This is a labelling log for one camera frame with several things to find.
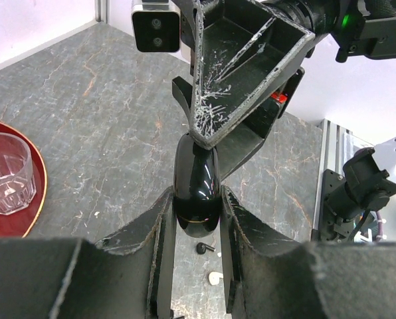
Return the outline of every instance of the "green light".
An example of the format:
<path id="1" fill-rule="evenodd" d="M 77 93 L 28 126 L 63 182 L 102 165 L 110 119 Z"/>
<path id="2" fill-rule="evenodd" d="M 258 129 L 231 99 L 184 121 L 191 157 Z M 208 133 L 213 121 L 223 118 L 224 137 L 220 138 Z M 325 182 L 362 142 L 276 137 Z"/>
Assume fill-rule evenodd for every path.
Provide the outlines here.
<path id="1" fill-rule="evenodd" d="M 343 19 L 342 28 L 344 29 L 349 22 L 350 15 L 346 15 Z"/>

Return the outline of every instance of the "red plate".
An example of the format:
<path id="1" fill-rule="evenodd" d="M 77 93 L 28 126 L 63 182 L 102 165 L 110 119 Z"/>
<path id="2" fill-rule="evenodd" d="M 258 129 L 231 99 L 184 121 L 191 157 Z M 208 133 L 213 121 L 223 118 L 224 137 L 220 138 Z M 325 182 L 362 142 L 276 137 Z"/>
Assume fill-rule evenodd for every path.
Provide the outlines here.
<path id="1" fill-rule="evenodd" d="M 30 205 L 12 215 L 0 215 L 0 237 L 1 236 L 22 236 L 28 235 L 34 223 L 40 215 L 43 203 L 45 202 L 47 190 L 47 174 L 43 158 L 35 145 L 20 132 L 10 126 L 0 123 L 0 133 L 8 133 L 22 138 L 29 145 L 31 157 L 33 158 L 33 175 L 36 182 L 37 192 Z"/>

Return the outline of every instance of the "table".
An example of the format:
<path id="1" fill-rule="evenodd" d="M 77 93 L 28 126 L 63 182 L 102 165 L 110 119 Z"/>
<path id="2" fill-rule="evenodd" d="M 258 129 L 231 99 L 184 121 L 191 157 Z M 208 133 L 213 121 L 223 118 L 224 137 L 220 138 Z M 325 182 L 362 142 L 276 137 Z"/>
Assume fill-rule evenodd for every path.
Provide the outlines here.
<path id="1" fill-rule="evenodd" d="M 45 206 L 30 237 L 97 241 L 145 211 L 173 183 L 175 149 L 187 120 L 171 79 L 189 65 L 143 54 L 132 37 L 99 23 L 0 71 L 0 121 L 41 151 L 49 175 Z M 322 131 L 289 114 L 265 146 L 225 183 L 281 233 L 310 238 Z M 229 318 L 218 230 L 202 241 L 178 228 L 172 308 L 186 318 Z"/>

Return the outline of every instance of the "camera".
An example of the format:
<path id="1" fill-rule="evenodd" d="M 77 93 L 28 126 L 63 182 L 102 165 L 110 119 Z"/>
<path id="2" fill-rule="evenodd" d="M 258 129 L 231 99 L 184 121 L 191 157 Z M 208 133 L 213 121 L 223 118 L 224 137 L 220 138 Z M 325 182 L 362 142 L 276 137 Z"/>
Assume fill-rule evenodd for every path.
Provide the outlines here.
<path id="1" fill-rule="evenodd" d="M 180 49 L 180 10 L 171 1 L 134 1 L 132 23 L 139 51 L 177 52 Z"/>

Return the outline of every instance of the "white wall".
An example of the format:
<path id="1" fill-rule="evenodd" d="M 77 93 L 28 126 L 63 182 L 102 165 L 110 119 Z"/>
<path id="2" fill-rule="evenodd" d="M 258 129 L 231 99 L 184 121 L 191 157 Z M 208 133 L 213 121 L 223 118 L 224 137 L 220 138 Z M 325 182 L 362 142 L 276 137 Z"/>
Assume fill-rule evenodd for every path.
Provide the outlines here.
<path id="1" fill-rule="evenodd" d="M 94 19 L 94 0 L 0 0 L 0 64 Z"/>
<path id="2" fill-rule="evenodd" d="M 132 0 L 109 0 L 109 24 L 132 32 Z M 306 75 L 288 112 L 318 124 L 327 118 L 372 144 L 396 136 L 396 59 L 374 61 L 359 56 L 335 61 L 333 38 L 322 41 L 303 67 Z"/>

